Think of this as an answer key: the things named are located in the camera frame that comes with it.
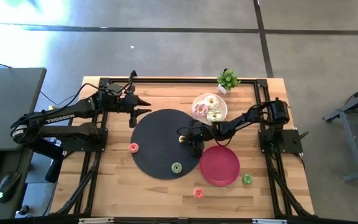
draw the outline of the potted plant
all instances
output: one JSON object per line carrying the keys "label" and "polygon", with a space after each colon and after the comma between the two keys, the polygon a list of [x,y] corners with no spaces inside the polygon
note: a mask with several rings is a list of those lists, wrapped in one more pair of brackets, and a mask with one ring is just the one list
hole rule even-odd
{"label": "potted plant", "polygon": [[240,83],[240,80],[237,79],[234,73],[235,71],[225,68],[223,73],[218,76],[218,88],[223,94],[228,93]]}

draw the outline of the white pot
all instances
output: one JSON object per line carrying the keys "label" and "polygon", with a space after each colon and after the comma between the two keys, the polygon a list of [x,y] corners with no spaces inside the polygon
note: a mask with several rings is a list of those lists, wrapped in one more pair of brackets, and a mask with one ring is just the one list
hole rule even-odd
{"label": "white pot", "polygon": [[223,94],[226,94],[226,93],[229,93],[230,90],[226,90],[221,84],[218,84],[218,89],[223,93]]}

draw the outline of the green plant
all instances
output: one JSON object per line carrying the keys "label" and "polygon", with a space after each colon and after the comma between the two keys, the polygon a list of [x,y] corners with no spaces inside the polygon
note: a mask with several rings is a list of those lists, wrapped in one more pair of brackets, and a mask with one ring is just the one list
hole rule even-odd
{"label": "green plant", "polygon": [[226,70],[220,76],[218,76],[217,81],[221,84],[227,91],[233,89],[238,86],[240,80],[235,76],[235,71]]}

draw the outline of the computer mouse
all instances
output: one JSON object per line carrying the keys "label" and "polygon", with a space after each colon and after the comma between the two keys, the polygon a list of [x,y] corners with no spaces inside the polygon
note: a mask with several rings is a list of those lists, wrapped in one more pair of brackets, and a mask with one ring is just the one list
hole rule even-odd
{"label": "computer mouse", "polygon": [[18,172],[10,172],[2,178],[0,183],[0,202],[8,202],[14,195],[17,183],[22,175]]}

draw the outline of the white plate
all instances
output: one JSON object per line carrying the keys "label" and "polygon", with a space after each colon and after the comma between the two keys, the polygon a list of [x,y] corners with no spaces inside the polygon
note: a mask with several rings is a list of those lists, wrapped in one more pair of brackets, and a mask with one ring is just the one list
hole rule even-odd
{"label": "white plate", "polygon": [[[227,115],[227,105],[226,105],[226,102],[218,95],[216,94],[213,94],[213,93],[204,93],[204,94],[201,94],[200,96],[197,96],[197,98],[193,101],[193,104],[191,106],[191,115],[194,117],[193,115],[193,108],[194,108],[194,105],[199,103],[200,101],[203,101],[207,96],[209,95],[213,95],[215,96],[218,101],[219,101],[219,104],[218,104],[218,107],[216,108],[216,110],[220,111],[222,113],[222,116],[223,116],[223,119],[222,121],[226,118],[226,115]],[[202,123],[205,123],[205,124],[209,124],[211,125],[212,122],[208,121],[208,119],[205,118],[195,118],[194,119],[197,119],[199,121],[201,121]]]}

